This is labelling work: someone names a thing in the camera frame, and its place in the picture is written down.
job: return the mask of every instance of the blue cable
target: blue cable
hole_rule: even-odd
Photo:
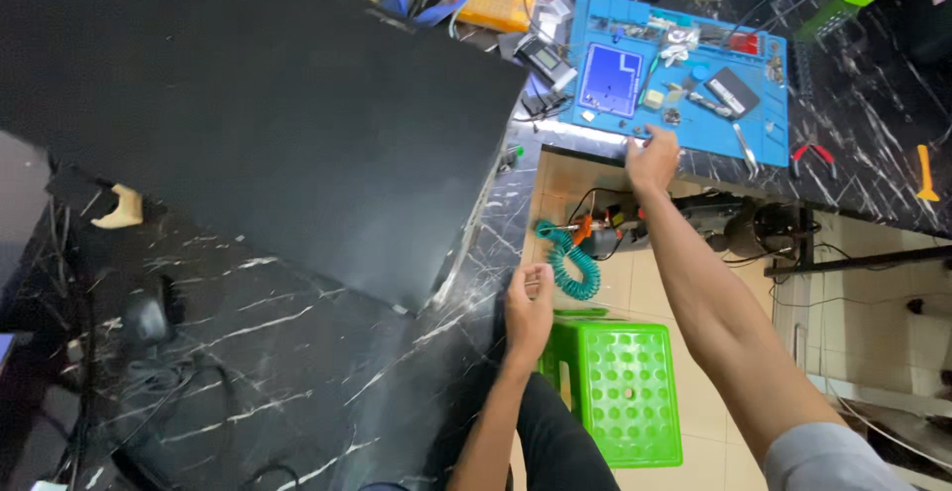
[[[555,225],[542,219],[536,225],[536,237],[552,241],[552,251],[548,254],[548,263],[552,265],[555,284],[563,292],[580,302],[590,300],[598,294],[598,289],[601,286],[601,273],[598,264],[591,256],[585,254],[577,245],[572,243],[572,235],[562,229],[556,229]],[[582,272],[581,281],[573,279],[565,271],[566,256]]]

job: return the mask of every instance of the red tool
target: red tool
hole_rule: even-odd
[[[830,170],[830,179],[836,181],[836,159],[827,151],[826,147],[817,143],[817,137],[815,135],[808,136],[806,144],[800,149],[797,149],[793,156],[790,157],[790,171],[793,173],[793,178],[800,178],[800,158],[807,149],[813,149],[814,153],[827,163]]]

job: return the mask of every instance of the yellow tool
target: yellow tool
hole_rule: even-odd
[[[919,163],[922,164],[922,190],[916,196],[927,201],[938,201],[939,196],[932,191],[932,171],[929,169],[929,150],[925,145],[916,147],[919,150]]]

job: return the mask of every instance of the black metal stand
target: black metal stand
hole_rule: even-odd
[[[801,209],[800,221],[803,229],[809,229],[812,227],[813,211],[805,208]],[[912,262],[923,262],[925,260],[935,260],[939,258],[952,258],[952,245],[946,245],[942,247],[914,249],[912,251],[899,251],[897,253],[855,256],[841,260],[830,260],[828,262],[814,262],[813,248],[813,235],[810,235],[800,242],[800,260],[796,264],[781,268],[765,268],[764,276],[768,278],[775,278],[777,276],[786,276],[790,274],[836,272],[839,270],[852,270],[855,268],[875,268],[878,266],[894,266],[897,264],[909,264]]]

